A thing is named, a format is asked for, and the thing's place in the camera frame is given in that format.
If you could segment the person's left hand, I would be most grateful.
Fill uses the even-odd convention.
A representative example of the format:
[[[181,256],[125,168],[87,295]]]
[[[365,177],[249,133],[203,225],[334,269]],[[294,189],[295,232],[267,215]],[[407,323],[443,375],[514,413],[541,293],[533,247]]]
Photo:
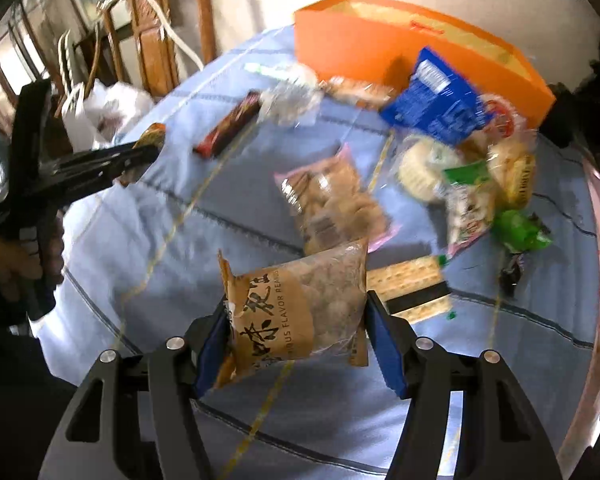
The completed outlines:
[[[4,299],[12,302],[19,299],[21,280],[47,278],[52,289],[64,281],[63,236],[62,217],[56,214],[50,241],[36,254],[30,252],[26,243],[10,242],[0,237],[0,293]]]

